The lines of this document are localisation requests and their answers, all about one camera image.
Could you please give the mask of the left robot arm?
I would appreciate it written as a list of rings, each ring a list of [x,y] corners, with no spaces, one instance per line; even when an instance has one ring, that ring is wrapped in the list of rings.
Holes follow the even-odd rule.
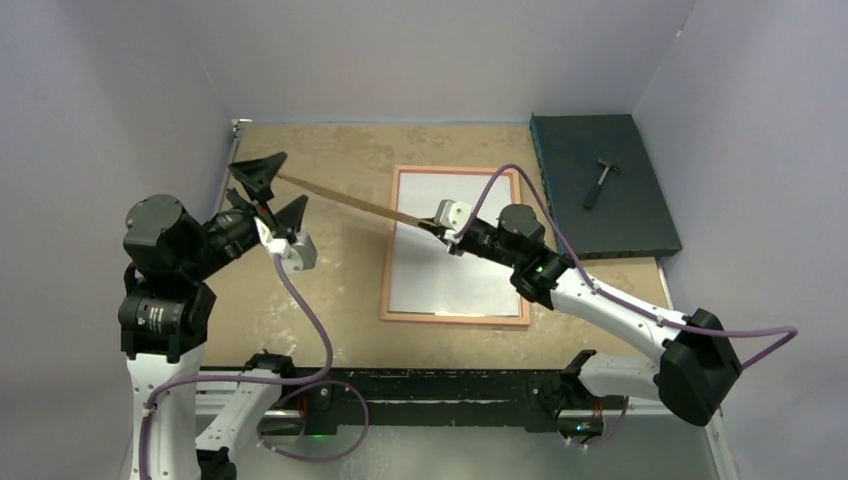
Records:
[[[135,479],[233,479],[243,425],[257,416],[260,402],[284,409],[297,399],[292,362],[257,355],[249,371],[263,378],[260,384],[240,388],[208,431],[196,432],[192,379],[201,369],[216,300],[208,279],[255,246],[278,254],[287,273],[317,261],[301,229],[307,197],[276,211],[269,205],[285,160],[279,152],[232,164],[231,206],[208,221],[196,220],[169,194],[137,202],[126,216],[123,246],[131,262],[118,321],[134,389]]]

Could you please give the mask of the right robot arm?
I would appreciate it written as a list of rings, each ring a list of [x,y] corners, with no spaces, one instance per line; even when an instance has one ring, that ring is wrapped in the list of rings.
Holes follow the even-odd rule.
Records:
[[[729,331],[714,314],[659,307],[587,275],[546,246],[545,229],[528,205],[504,207],[494,225],[471,213],[463,202],[440,203],[435,223],[450,254],[468,253],[510,268],[510,284],[524,300],[586,320],[643,354],[642,359],[579,354],[561,381],[569,404],[630,396],[659,401],[695,426],[712,420],[743,371]]]

